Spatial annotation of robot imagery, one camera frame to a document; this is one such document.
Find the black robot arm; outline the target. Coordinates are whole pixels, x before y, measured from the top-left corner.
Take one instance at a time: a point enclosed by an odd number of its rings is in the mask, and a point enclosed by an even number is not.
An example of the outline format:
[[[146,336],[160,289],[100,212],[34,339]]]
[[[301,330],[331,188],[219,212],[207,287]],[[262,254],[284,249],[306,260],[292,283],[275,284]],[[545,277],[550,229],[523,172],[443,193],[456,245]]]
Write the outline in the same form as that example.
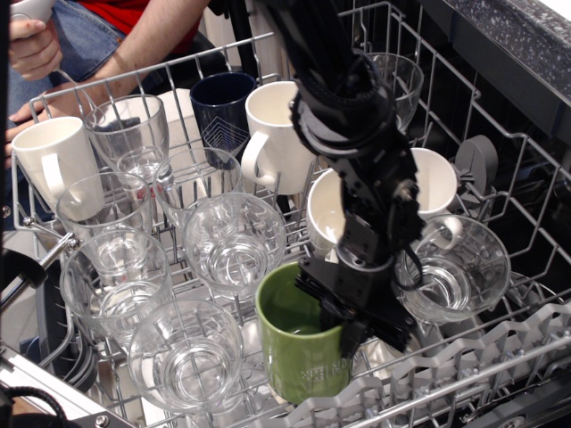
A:
[[[323,329],[341,327],[344,358],[373,336],[404,350],[415,323],[393,295],[394,265],[424,222],[393,91],[352,46],[332,2],[262,1],[260,8],[294,67],[294,130],[342,181],[336,261],[302,259],[295,283],[318,300]]]

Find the person forearm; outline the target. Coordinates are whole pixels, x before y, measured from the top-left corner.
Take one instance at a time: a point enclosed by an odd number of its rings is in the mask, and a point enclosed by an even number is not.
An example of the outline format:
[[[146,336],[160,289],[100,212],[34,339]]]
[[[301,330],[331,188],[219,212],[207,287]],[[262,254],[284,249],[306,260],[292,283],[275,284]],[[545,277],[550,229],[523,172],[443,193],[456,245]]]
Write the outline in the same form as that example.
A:
[[[200,23],[207,1],[153,0],[112,56],[91,78],[106,81],[114,95],[127,95]]]

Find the person hand holding controller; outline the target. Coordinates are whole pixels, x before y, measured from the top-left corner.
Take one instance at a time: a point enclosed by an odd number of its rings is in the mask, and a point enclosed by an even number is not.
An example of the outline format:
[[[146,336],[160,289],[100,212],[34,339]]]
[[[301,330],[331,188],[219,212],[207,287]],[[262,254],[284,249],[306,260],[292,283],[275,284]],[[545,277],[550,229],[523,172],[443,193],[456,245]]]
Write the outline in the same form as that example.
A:
[[[9,22],[8,60],[27,81],[45,78],[62,62],[62,49],[52,20]]]

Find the person hand on rack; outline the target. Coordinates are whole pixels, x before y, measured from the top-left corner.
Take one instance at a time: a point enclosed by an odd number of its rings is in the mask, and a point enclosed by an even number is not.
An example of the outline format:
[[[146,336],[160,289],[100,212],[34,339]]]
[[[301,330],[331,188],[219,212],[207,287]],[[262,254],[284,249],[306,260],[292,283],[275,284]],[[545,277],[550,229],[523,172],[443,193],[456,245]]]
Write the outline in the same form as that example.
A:
[[[101,85],[95,85],[95,78],[79,82],[79,86],[87,85],[83,90],[70,90],[75,85],[71,82],[63,83],[49,89],[43,95],[64,91],[63,95],[49,96],[46,101],[36,101],[33,104],[25,103],[12,116],[8,118],[16,126],[5,132],[4,139],[4,166],[12,166],[12,140],[23,130],[32,125],[48,119],[60,117],[84,118],[96,105],[108,100],[106,90]]]

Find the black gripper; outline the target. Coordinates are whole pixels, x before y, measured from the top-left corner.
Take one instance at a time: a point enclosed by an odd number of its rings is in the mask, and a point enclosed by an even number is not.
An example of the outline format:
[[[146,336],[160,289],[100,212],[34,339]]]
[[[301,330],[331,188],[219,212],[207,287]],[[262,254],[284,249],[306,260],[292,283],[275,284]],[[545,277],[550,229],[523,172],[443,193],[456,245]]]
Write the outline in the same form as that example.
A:
[[[321,331],[343,325],[342,358],[353,358],[372,336],[400,352],[406,350],[416,322],[395,297],[394,265],[417,238],[415,210],[391,209],[386,216],[369,218],[348,213],[335,247],[338,261],[299,262],[295,284],[319,301]]]

